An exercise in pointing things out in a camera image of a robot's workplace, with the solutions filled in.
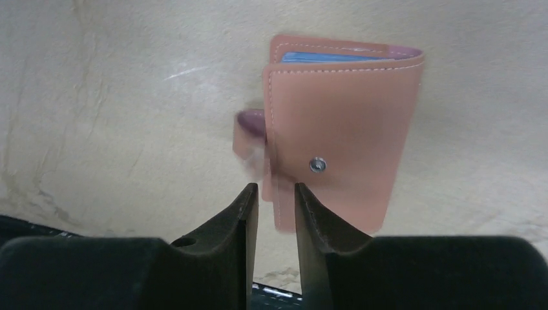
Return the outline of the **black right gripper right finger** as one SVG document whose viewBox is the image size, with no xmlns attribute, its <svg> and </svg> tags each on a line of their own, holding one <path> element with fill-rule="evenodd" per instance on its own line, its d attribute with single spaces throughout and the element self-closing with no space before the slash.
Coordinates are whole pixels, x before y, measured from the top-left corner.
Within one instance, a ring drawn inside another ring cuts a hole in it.
<svg viewBox="0 0 548 310">
<path fill-rule="evenodd" d="M 546 309 L 547 262 L 515 236 L 361 232 L 295 185 L 305 309 Z"/>
</svg>

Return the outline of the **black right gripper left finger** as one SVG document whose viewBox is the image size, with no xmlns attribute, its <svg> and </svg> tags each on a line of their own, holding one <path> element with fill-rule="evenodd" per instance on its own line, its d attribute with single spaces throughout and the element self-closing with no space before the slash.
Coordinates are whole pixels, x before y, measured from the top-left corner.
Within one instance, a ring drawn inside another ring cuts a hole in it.
<svg viewBox="0 0 548 310">
<path fill-rule="evenodd" d="M 254 183 L 173 242 L 22 237 L 1 247 L 2 309 L 248 309 L 258 224 Z"/>
</svg>

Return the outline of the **pink leather card holder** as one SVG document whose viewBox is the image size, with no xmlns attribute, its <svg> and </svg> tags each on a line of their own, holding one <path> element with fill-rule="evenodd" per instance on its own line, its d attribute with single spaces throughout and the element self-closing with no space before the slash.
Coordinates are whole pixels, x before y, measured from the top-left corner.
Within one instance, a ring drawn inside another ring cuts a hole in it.
<svg viewBox="0 0 548 310">
<path fill-rule="evenodd" d="M 295 185 L 365 233 L 384 222 L 421 87 L 422 50 L 279 34 L 262 108 L 236 114 L 233 151 L 262 182 L 276 230 L 295 231 Z"/>
</svg>

